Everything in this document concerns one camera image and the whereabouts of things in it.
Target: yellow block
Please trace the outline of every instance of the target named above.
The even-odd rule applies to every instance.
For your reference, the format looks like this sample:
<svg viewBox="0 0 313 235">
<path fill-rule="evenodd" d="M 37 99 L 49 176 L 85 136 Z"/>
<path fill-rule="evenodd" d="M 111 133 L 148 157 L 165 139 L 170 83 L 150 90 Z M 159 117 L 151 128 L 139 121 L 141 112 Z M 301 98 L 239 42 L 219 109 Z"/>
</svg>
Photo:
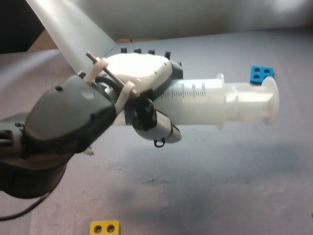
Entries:
<svg viewBox="0 0 313 235">
<path fill-rule="evenodd" d="M 93 221 L 89 235 L 119 235 L 119 222 L 117 220 Z"/>
</svg>

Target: robotic hand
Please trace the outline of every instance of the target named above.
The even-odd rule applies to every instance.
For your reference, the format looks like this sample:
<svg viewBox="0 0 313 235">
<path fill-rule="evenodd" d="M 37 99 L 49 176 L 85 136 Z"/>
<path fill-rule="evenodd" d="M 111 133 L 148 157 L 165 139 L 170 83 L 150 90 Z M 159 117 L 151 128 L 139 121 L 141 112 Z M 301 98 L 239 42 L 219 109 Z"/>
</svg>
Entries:
<svg viewBox="0 0 313 235">
<path fill-rule="evenodd" d="M 17 198 L 41 197 L 10 220 L 34 209 L 55 189 L 70 158 L 84 152 L 111 125 L 132 125 L 156 147 L 181 140 L 175 125 L 264 118 L 276 121 L 279 95 L 273 78 L 262 86 L 217 79 L 183 80 L 180 63 L 154 50 L 105 58 L 47 91 L 29 114 L 0 121 L 0 190 Z"/>
</svg>

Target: syringe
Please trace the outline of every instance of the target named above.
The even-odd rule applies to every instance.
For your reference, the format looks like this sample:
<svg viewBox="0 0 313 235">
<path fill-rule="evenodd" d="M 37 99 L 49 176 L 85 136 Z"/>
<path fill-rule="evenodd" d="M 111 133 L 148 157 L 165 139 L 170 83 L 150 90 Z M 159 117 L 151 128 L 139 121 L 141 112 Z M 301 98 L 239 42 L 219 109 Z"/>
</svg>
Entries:
<svg viewBox="0 0 313 235">
<path fill-rule="evenodd" d="M 279 113 L 279 92 L 272 77 L 267 77 L 261 86 L 254 86 L 224 83 L 223 75 L 218 74 L 215 79 L 173 80 L 154 106 L 175 125 L 223 126 L 226 121 L 259 118 L 273 124 Z M 115 124 L 125 125 L 123 113 Z"/>
</svg>

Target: gray table surface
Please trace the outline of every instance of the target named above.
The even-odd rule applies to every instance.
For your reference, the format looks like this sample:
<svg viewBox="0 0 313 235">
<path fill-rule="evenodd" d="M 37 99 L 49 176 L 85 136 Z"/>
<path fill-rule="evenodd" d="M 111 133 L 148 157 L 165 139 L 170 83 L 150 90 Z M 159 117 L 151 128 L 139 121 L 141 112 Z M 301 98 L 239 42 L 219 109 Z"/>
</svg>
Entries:
<svg viewBox="0 0 313 235">
<path fill-rule="evenodd" d="M 131 127 L 111 127 L 94 156 L 75 155 L 52 195 L 4 235 L 87 235 L 119 220 L 122 235 L 313 234 L 313 34 L 253 32 L 127 46 L 172 52 L 186 79 L 249 80 L 273 67 L 281 96 L 274 126 L 261 121 L 181 126 L 180 143 L 156 149 Z M 119 48 L 110 54 L 118 53 Z M 28 111 L 72 73 L 58 50 L 0 56 L 0 117 Z M 30 202 L 0 193 L 0 214 Z"/>
</svg>

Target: syringe barrel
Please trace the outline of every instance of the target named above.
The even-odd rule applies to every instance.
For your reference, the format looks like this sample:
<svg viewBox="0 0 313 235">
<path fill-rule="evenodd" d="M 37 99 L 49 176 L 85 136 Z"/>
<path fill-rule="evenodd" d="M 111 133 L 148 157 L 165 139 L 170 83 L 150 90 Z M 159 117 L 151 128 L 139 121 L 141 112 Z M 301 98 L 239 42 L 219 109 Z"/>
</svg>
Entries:
<svg viewBox="0 0 313 235">
<path fill-rule="evenodd" d="M 261 86 L 224 83 L 216 79 L 173 80 L 157 100 L 155 109 L 166 114 L 175 125 L 220 125 L 226 121 L 253 121 L 264 118 L 273 124 L 279 111 L 279 94 L 272 77 Z M 122 124 L 118 117 L 115 124 Z"/>
</svg>

